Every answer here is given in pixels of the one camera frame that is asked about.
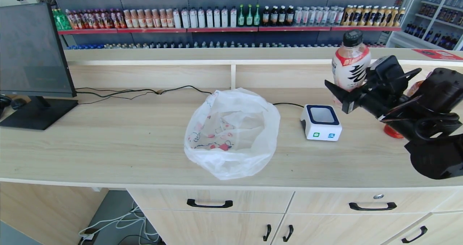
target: plastic bag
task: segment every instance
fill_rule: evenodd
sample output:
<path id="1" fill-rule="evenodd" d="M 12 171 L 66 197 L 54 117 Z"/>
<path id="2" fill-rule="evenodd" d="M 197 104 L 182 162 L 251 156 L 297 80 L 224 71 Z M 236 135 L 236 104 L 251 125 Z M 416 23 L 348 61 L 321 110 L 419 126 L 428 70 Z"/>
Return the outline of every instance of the plastic bag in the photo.
<path id="1" fill-rule="evenodd" d="M 192 115 L 185 154 L 218 179 L 252 176 L 275 153 L 279 126 L 277 108 L 256 93 L 217 90 Z"/>

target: black drawer handle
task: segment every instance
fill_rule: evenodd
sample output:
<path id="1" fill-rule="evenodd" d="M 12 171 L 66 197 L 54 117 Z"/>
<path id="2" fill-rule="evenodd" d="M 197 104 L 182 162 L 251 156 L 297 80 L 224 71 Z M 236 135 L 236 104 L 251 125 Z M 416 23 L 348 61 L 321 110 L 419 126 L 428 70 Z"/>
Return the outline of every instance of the black drawer handle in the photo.
<path id="1" fill-rule="evenodd" d="M 230 208 L 233 206 L 233 201 L 232 200 L 226 200 L 223 205 L 219 206 L 209 206 L 209 205 L 197 205 L 195 202 L 195 199 L 188 199 L 187 200 L 187 205 L 190 205 L 191 207 L 199 207 L 199 208 Z"/>
<path id="2" fill-rule="evenodd" d="M 270 235 L 271 231 L 272 231 L 272 226 L 270 224 L 267 224 L 267 235 L 263 237 L 264 241 L 267 241 L 268 236 Z"/>
<path id="3" fill-rule="evenodd" d="M 390 211 L 390 210 L 394 210 L 395 208 L 397 208 L 397 205 L 395 205 L 394 202 L 388 202 L 387 208 L 370 209 L 370 208 L 359 207 L 357 202 L 349 202 L 349 207 L 351 207 L 352 210 L 356 210 L 356 211 Z"/>
<path id="4" fill-rule="evenodd" d="M 421 230 L 421 234 L 420 234 L 420 235 L 418 235 L 417 237 L 415 237 L 413 240 L 407 240 L 406 238 L 403 238 L 403 239 L 402 239 L 402 243 L 411 243 L 411 242 L 417 240 L 419 237 L 425 235 L 425 233 L 428 231 L 428 229 L 426 228 L 426 226 L 421 226 L 420 230 Z"/>
<path id="5" fill-rule="evenodd" d="M 292 225 L 289 226 L 289 235 L 286 238 L 286 236 L 283 237 L 283 242 L 288 242 L 289 238 L 291 238 L 291 235 L 293 234 L 294 228 Z"/>

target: floor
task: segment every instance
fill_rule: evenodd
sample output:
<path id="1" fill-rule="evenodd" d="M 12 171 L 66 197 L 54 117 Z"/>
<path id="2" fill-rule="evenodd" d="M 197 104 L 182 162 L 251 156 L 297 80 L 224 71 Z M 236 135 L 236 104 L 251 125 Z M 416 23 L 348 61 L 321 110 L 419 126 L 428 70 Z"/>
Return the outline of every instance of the floor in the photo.
<path id="1" fill-rule="evenodd" d="M 101 220 L 110 220 L 120 217 L 132 209 L 133 199 L 126 191 L 110 191 L 101 203 L 98 211 L 95 213 L 90 225 L 93 225 Z M 107 223 L 102 223 L 97 227 L 103 227 Z M 116 229 L 116 224 L 113 223 L 107 228 L 100 231 L 94 245 L 118 245 L 118 243 L 127 235 L 137 235 L 140 232 L 142 222 L 126 227 L 124 229 Z M 154 233 L 155 230 L 148 222 L 147 231 Z M 0 244 L 1 245 L 41 245 L 31 238 L 23 235 L 21 232 L 11 228 L 5 223 L 0 223 Z M 142 240 L 141 244 L 150 244 L 146 240 Z M 138 245 L 138 237 L 126 238 L 120 245 Z"/>

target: bottle cap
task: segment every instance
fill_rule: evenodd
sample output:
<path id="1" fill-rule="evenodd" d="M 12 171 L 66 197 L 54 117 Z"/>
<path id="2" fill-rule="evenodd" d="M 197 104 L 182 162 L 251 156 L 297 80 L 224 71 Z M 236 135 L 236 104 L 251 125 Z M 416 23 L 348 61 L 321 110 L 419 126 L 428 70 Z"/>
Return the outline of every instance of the bottle cap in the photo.
<path id="1" fill-rule="evenodd" d="M 354 29 L 344 33 L 343 45 L 346 47 L 356 47 L 364 42 L 364 34 L 359 29 Z"/>

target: drawer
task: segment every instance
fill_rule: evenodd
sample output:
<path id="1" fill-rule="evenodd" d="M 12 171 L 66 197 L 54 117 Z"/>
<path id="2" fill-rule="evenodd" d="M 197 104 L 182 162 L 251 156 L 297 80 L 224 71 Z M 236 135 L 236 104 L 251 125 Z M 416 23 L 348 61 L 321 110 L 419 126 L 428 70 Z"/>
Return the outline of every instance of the drawer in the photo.
<path id="1" fill-rule="evenodd" d="M 463 211 L 463 191 L 458 191 L 440 204 L 433 212 Z"/>
<path id="2" fill-rule="evenodd" d="M 128 189 L 142 209 L 285 212 L 293 192 L 195 189 Z"/>
<path id="3" fill-rule="evenodd" d="M 288 212 L 300 214 L 391 214 L 430 212 L 455 190 L 368 189 L 296 192 Z"/>

